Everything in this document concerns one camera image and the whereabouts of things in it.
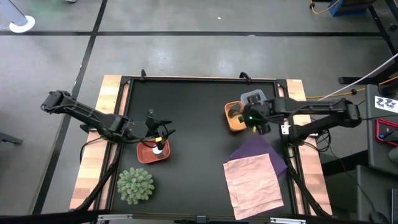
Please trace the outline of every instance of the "white stand base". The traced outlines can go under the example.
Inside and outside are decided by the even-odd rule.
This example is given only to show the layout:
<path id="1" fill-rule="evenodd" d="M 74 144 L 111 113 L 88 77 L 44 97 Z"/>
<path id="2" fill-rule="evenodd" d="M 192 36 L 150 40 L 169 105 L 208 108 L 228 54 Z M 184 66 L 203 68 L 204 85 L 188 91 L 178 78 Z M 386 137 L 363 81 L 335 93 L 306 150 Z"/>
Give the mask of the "white stand base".
<path id="1" fill-rule="evenodd" d="M 30 30 L 35 25 L 35 19 L 32 16 L 25 16 L 25 18 L 27 19 L 27 24 L 23 26 L 17 26 L 13 23 L 10 23 L 10 30 L 17 34 Z"/>

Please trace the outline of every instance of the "folded cloth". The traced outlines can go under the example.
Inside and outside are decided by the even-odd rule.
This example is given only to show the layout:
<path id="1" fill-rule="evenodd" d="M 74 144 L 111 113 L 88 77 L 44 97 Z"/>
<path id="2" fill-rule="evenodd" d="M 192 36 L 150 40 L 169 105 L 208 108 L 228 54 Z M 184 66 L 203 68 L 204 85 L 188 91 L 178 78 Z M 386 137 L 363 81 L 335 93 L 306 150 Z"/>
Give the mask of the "folded cloth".
<path id="1" fill-rule="evenodd" d="M 235 219 L 241 220 L 284 205 L 275 172 L 269 166 L 272 165 L 268 154 L 224 164 Z M 255 167 L 262 170 L 259 178 L 258 172 L 254 171 Z"/>
<path id="2" fill-rule="evenodd" d="M 229 160 L 242 159 L 249 156 L 258 156 L 261 154 L 269 154 L 269 157 L 274 167 L 277 177 L 283 175 L 287 169 L 287 166 L 283 159 L 275 152 L 262 136 L 256 136 L 250 141 L 243 144 L 238 150 L 229 156 Z"/>

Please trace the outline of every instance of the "white sticker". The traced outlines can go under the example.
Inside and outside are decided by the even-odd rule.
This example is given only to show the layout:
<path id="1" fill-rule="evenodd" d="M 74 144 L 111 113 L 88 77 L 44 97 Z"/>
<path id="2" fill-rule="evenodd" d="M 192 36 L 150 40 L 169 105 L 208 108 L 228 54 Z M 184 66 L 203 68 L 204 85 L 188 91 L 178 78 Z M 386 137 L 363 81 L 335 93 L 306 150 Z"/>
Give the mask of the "white sticker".
<path id="1" fill-rule="evenodd" d="M 398 113 L 398 101 L 390 98 L 374 96 L 374 107 L 394 113 Z"/>

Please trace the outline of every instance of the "wooden plank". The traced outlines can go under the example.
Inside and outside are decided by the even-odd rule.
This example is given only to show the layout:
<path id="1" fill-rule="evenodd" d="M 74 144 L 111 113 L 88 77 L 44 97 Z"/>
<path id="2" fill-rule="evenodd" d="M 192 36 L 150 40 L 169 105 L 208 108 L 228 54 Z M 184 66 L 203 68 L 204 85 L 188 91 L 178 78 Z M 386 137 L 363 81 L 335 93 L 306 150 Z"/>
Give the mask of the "wooden plank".
<path id="1" fill-rule="evenodd" d="M 287 91 L 289 97 L 295 100 L 307 100 L 304 93 L 304 87 L 301 80 L 286 80 Z M 310 115 L 295 115 L 293 116 L 295 124 L 308 124 L 311 122 Z M 306 142 L 317 145 L 316 141 L 312 137 L 308 137 Z M 315 200 L 321 205 L 321 207 L 329 214 L 332 214 L 328 191 L 326 189 L 325 178 L 322 172 L 322 165 L 319 158 L 319 152 L 308 145 L 299 146 L 299 153 L 302 163 L 302 169 L 304 173 L 305 185 L 308 190 L 315 198 Z M 295 192 L 297 199 L 300 199 L 301 205 L 299 205 L 299 213 L 303 214 L 301 193 L 297 185 L 295 185 Z"/>
<path id="2" fill-rule="evenodd" d="M 114 113 L 118 98 L 121 75 L 105 75 L 95 109 L 103 113 Z M 87 141 L 99 138 L 98 133 L 89 133 Z M 105 157 L 106 141 L 98 140 L 85 147 L 83 159 L 73 191 L 70 208 L 77 208 L 90 194 L 100 179 Z"/>

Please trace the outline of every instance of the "purple cloth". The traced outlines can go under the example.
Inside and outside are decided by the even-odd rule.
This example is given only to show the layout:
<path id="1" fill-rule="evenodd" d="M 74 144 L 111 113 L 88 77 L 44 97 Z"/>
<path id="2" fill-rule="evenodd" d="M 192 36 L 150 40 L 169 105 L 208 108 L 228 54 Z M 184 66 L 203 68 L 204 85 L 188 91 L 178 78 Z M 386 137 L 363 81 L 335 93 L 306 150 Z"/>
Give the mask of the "purple cloth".
<path id="1" fill-rule="evenodd" d="M 277 177 L 280 177 L 287 169 L 285 161 L 275 152 L 261 136 L 256 136 L 252 140 L 246 142 L 238 150 L 234 151 L 229 156 L 229 160 L 242 159 L 250 156 L 259 156 L 262 154 L 269 154 L 272 166 L 274 167 Z"/>

